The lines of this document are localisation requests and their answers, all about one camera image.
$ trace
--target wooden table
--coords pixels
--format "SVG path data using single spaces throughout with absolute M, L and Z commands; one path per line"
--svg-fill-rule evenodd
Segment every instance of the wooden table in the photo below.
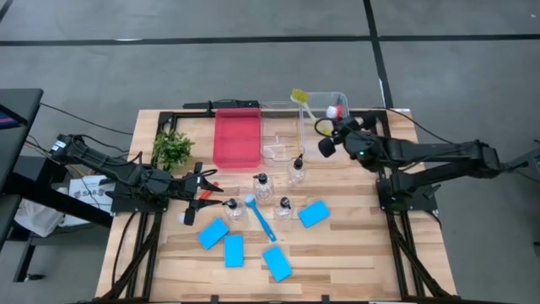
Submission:
M 158 110 L 143 110 L 138 114 L 131 155 L 142 150 L 146 163 L 150 162 L 158 115 Z M 417 141 L 410 121 L 392 112 L 388 112 L 388 117 L 392 137 Z M 273 130 L 281 137 L 294 138 L 297 134 L 292 128 L 284 128 L 279 120 L 265 122 L 264 127 L 265 134 Z M 192 147 L 192 162 L 202 161 L 204 170 L 215 168 L 212 162 L 214 119 L 181 118 L 177 130 L 186 133 L 196 143 Z M 306 132 L 309 134 L 306 140 L 320 139 L 314 131 Z M 329 295 L 335 301 L 399 299 L 386 217 L 378 207 L 375 174 L 349 160 L 342 147 L 337 147 L 332 159 L 336 162 L 334 166 L 307 165 L 305 184 L 295 190 L 285 186 L 287 173 L 284 167 L 269 164 L 255 170 L 219 170 L 208 179 L 219 182 L 225 190 L 220 195 L 213 194 L 211 198 L 215 199 L 240 198 L 243 194 L 252 193 L 252 176 L 266 172 L 274 179 L 275 199 L 286 195 L 297 209 L 316 198 L 326 201 L 331 210 L 330 217 L 310 229 L 305 229 L 296 216 L 289 226 L 278 225 L 271 206 L 261 206 L 261 212 L 278 238 L 277 244 L 293 268 L 291 276 L 280 283 L 273 280 L 262 259 L 262 252 L 273 244 L 250 209 L 243 223 L 229 223 L 233 233 L 244 236 L 244 266 L 227 269 L 223 259 L 223 240 L 209 250 L 204 250 L 197 241 L 197 233 L 215 217 L 226 220 L 223 207 L 201 209 L 195 224 L 186 226 L 176 218 L 184 211 L 186 203 L 172 201 L 163 217 L 150 300 L 209 301 L 211 295 L 219 295 L 221 301 L 319 301 L 321 295 Z M 186 170 L 191 168 L 191 163 L 186 165 Z M 185 172 L 179 170 L 174 175 Z M 111 288 L 111 268 L 128 216 L 120 214 L 114 219 L 97 296 Z M 455 293 L 437 222 L 424 212 L 410 212 L 409 216 L 419 259 L 444 289 Z M 116 271 L 117 279 L 131 261 L 137 223 L 138 215 L 127 230 Z M 410 266 L 405 257 L 403 260 L 409 293 L 413 294 Z M 140 295 L 142 290 L 144 261 L 139 269 L 135 295 Z

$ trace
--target wire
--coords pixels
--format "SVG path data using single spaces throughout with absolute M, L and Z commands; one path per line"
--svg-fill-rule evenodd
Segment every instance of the wire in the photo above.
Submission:
M 325 121 L 328 121 L 328 122 L 332 122 L 333 119 L 329 118 L 329 117 L 323 117 L 323 118 L 319 118 L 317 119 L 317 121 L 315 122 L 315 132 L 317 132 L 317 134 L 323 136 L 323 137 L 326 137 L 326 138 L 330 138 L 332 135 L 328 135 L 328 134 L 324 134 L 323 132 L 319 131 L 319 129 L 317 129 L 317 126 L 319 125 L 319 123 L 321 122 L 325 122 Z
M 66 112 L 66 111 L 64 111 L 64 110 L 58 109 L 58 108 L 56 108 L 56 107 L 54 107 L 54 106 L 49 106 L 49 105 L 47 105 L 47 104 L 45 104 L 45 103 L 43 103 L 43 102 L 41 102 L 41 105 L 42 105 L 42 106 L 46 106 L 46 107 L 48 107 L 48 108 L 50 108 L 50 109 L 52 109 L 52 110 L 56 110 L 56 111 L 59 111 L 59 112 L 61 112 L 61 113 L 64 113 L 64 114 L 66 114 L 66 115 L 68 115 L 68 116 L 70 116 L 70 117 L 76 118 L 76 119 L 78 119 L 78 120 L 80 120 L 80 121 L 89 123 L 89 124 L 91 124 L 91 125 L 93 125 L 93 126 L 96 126 L 96 127 L 98 127 L 98 128 L 104 128 L 105 130 L 109 130 L 109 131 L 111 131 L 111 132 L 116 132 L 116 133 L 119 133 L 119 134 L 133 135 L 133 133 L 123 132 L 123 131 L 118 131 L 118 130 L 115 130 L 115 129 L 113 129 L 113 128 L 108 128 L 108 127 L 105 127 L 105 126 L 101 126 L 101 125 L 99 125 L 99 124 L 97 124 L 97 123 L 95 123 L 95 122 L 91 122 L 91 121 L 86 120 L 86 119 L 84 119 L 84 118 L 78 117 L 78 116 L 73 115 L 73 114 L 71 114 L 71 113 L 68 113 L 68 112 Z
M 124 230 L 121 232 L 120 242 L 118 243 L 118 250 L 116 251 L 115 262 L 114 262 L 114 264 L 113 264 L 113 266 L 112 266 L 111 288 L 114 287 L 114 284 L 115 284 L 116 266 L 118 265 L 118 258 L 120 257 L 120 250 L 122 249 L 122 243 L 124 242 L 124 238 L 126 237 L 127 227 L 128 227 L 129 224 L 132 222 L 134 216 L 135 216 L 135 212 L 133 212 L 133 213 L 129 216 L 129 219 L 127 219 L 127 223 L 126 223 L 126 225 L 124 226 Z
M 57 233 L 52 233 L 52 234 L 48 235 L 47 237 L 60 236 L 62 234 L 69 234 L 69 233 L 74 233 L 74 232 L 79 232 L 79 231 L 85 231 L 85 230 L 93 229 L 95 227 L 97 227 L 97 225 L 88 225 L 88 226 L 85 226 L 85 227 L 79 227 L 78 229 L 72 229 L 72 230 L 69 230 L 69 231 L 59 231 Z
M 431 135 L 431 136 L 437 138 L 437 139 L 440 140 L 440 141 L 444 141 L 444 142 L 447 143 L 447 144 L 454 144 L 454 143 L 452 143 L 450 140 L 444 139 L 444 138 L 442 138 L 441 136 L 439 136 L 439 135 L 437 135 L 437 134 L 431 132 L 431 131 L 428 130 L 427 128 L 424 128 L 422 125 L 420 125 L 419 123 L 417 123 L 416 121 L 414 121 L 411 117 L 408 117 L 407 115 L 401 113 L 400 111 L 392 110 L 392 109 L 390 109 L 390 108 L 385 108 L 385 107 L 382 107 L 382 106 L 376 106 L 375 109 L 384 109 L 384 110 L 392 111 L 392 112 L 394 112 L 394 113 L 396 113 L 396 114 L 399 114 L 399 115 L 401 115 L 401 116 L 407 118 L 407 119 L 408 119 L 409 121 L 411 121 L 412 123 L 414 123 L 418 128 L 421 128 L 422 130 L 424 130 L 427 134 L 429 134 L 429 135 Z
M 533 181 L 533 182 L 540 182 L 540 180 L 534 178 L 534 177 L 531 177 L 531 176 L 528 176 L 527 174 L 523 173 L 523 172 L 520 172 L 518 170 L 514 170 L 515 173 L 525 177 L 526 179 L 528 179 L 529 181 Z
M 81 172 L 81 170 L 75 168 L 75 166 L 71 165 L 71 164 L 67 164 L 70 168 L 72 168 L 75 172 L 77 172 L 80 176 L 86 176 L 86 174 L 84 174 L 83 172 Z
M 73 139 L 72 143 L 73 143 L 73 146 L 75 147 L 75 149 L 78 150 L 78 152 L 80 152 L 80 153 L 82 153 L 82 154 L 85 154 L 85 152 L 84 152 L 79 146 L 77 146 L 77 140 L 76 140 L 75 138 Z M 87 154 L 87 156 L 90 156 L 90 157 L 94 158 L 95 160 L 102 161 L 102 159 L 100 159 L 99 157 L 97 157 L 97 156 L 95 156 L 95 155 Z M 125 163 L 121 163 L 121 164 L 113 164 L 113 163 L 107 162 L 107 161 L 105 160 L 104 164 L 105 164 L 105 165 L 108 165 L 108 166 L 127 166 L 127 165 L 130 165 L 130 164 L 132 164 L 133 162 L 135 162 L 135 160 L 139 160 L 139 163 L 140 163 L 140 162 L 142 161 L 142 159 L 141 159 L 142 157 L 143 157 L 143 151 L 139 151 L 138 154 L 137 154 L 137 156 L 135 156 L 132 160 L 129 160 L 129 161 L 125 162 Z
M 434 218 L 437 221 L 437 223 L 439 223 L 439 227 L 442 229 L 442 224 L 440 223 L 439 216 L 435 215 L 433 211 L 429 211 L 429 210 L 425 210 L 425 213 L 431 215 L 431 217 Z
M 71 165 L 69 165 L 69 166 L 72 167 L 81 176 L 80 180 L 81 180 L 81 182 L 83 182 L 83 185 L 86 188 L 86 190 L 88 191 L 89 196 L 95 201 L 95 204 L 98 205 L 98 208 L 101 209 L 100 203 L 98 203 L 98 200 L 95 199 L 94 195 L 92 195 L 92 192 L 90 191 L 90 189 L 88 188 L 88 185 L 84 181 L 84 174 L 82 174 L 79 170 L 75 169 L 73 166 L 71 166 Z
M 209 169 L 209 170 L 197 173 L 197 174 L 191 174 L 191 175 L 188 175 L 188 176 L 184 176 L 182 178 L 155 178 L 155 177 L 149 176 L 148 179 L 151 179 L 151 180 L 154 180 L 154 181 L 161 181 L 161 182 L 183 182 L 183 181 L 186 181 L 188 179 L 195 178 L 195 177 L 212 176 L 212 175 L 214 175 L 216 173 L 218 173 L 217 169 Z
M 123 150 L 123 149 L 120 149 L 116 146 L 113 146 L 111 144 L 105 144 L 105 143 L 102 143 L 100 142 L 99 140 L 89 136 L 89 135 L 85 135 L 85 134 L 79 134 L 79 135 L 74 135 L 74 136 L 80 136 L 80 137 L 83 137 L 83 138 L 88 138 L 88 139 L 91 139 L 91 140 L 94 140 L 96 143 L 98 144 L 101 144 L 102 146 L 105 146 L 107 148 L 113 148 L 113 149 L 117 149 L 118 151 L 122 152 L 122 153 L 126 153 L 126 152 L 129 152 L 129 150 Z

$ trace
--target small plastic bottle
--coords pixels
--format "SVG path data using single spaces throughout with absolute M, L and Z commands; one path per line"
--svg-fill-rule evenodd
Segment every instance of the small plastic bottle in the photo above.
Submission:
M 224 212 L 232 221 L 239 221 L 246 212 L 246 205 L 234 198 L 223 202 Z
M 273 208 L 274 218 L 276 220 L 290 220 L 293 218 L 293 206 L 290 200 L 283 197 L 277 202 Z
M 289 166 L 289 186 L 294 187 L 300 185 L 305 180 L 304 155 L 301 154 Z
M 255 175 L 253 180 L 253 191 L 257 200 L 267 202 L 273 196 L 273 181 L 266 174 Z

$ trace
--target pink container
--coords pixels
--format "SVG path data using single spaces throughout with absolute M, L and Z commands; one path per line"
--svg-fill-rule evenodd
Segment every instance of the pink container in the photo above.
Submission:
M 261 109 L 218 109 L 213 163 L 219 168 L 255 168 L 261 164 Z

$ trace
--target concrete floor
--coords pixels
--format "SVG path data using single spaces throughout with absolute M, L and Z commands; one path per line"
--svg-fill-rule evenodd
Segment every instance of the concrete floor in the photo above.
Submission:
M 373 9 L 380 35 L 540 33 L 538 1 L 377 0 Z M 365 21 L 358 0 L 15 0 L 0 23 L 0 40 L 366 35 Z M 395 107 L 411 108 L 425 127 L 453 141 L 479 138 L 503 160 L 535 147 L 540 41 L 386 42 L 382 51 Z M 0 67 L 0 88 L 41 87 L 45 103 L 126 131 L 139 109 L 220 98 L 287 100 L 293 87 L 342 91 L 351 106 L 382 106 L 369 42 L 3 46 Z M 76 132 L 123 149 L 131 142 L 46 108 L 31 131 L 44 146 L 58 133 Z M 537 302 L 538 194 L 537 184 L 516 175 L 444 183 L 437 199 L 461 296 Z M 4 247 L 4 302 L 93 296 L 107 231 L 55 238 L 38 247 L 30 266 L 48 275 L 43 281 L 11 283 L 22 245 Z

